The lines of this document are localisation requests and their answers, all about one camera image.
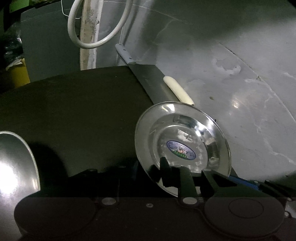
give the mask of stainless steel plate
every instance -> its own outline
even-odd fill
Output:
[[[35,159],[28,144],[17,134],[0,131],[0,236],[21,237],[14,208],[24,197],[40,190]]]
[[[222,131],[211,117],[185,103],[163,102],[147,109],[136,126],[135,147],[148,175],[154,165],[160,168],[160,157],[166,157],[170,166],[185,166],[195,173],[209,168],[230,174],[231,156]],[[166,188],[161,180],[158,185],[178,195],[177,188]]]

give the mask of knife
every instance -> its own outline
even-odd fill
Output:
[[[174,78],[165,76],[155,65],[137,64],[124,45],[116,44],[115,48],[123,62],[141,83],[153,104],[165,101],[181,101],[194,104]]]

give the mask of metal screw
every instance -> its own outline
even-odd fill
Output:
[[[114,198],[112,198],[112,197],[105,197],[105,198],[102,199],[102,204],[104,204],[104,205],[110,206],[110,205],[113,205],[115,203],[116,203],[116,200]]]
[[[194,197],[185,197],[183,198],[183,203],[188,205],[194,205],[197,203],[197,199]]]

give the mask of oval sticker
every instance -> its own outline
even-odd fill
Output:
[[[167,147],[172,153],[182,159],[194,160],[196,158],[196,154],[193,150],[178,141],[168,141]]]

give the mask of white pipe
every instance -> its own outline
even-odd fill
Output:
[[[112,32],[98,42],[87,44],[87,43],[83,43],[82,41],[80,41],[76,35],[76,32],[75,32],[75,17],[76,17],[78,8],[79,8],[82,1],[83,0],[75,0],[74,1],[73,5],[71,7],[70,13],[69,13],[69,18],[68,18],[69,37],[76,46],[78,46],[82,49],[97,48],[97,47],[103,45],[104,43],[108,42],[111,38],[113,38],[119,32],[119,30],[123,27],[123,25],[125,24],[125,22],[128,18],[128,15],[131,11],[131,8],[133,6],[133,0],[127,0],[126,7],[124,8],[122,17],[119,20],[116,27],[112,30]]]

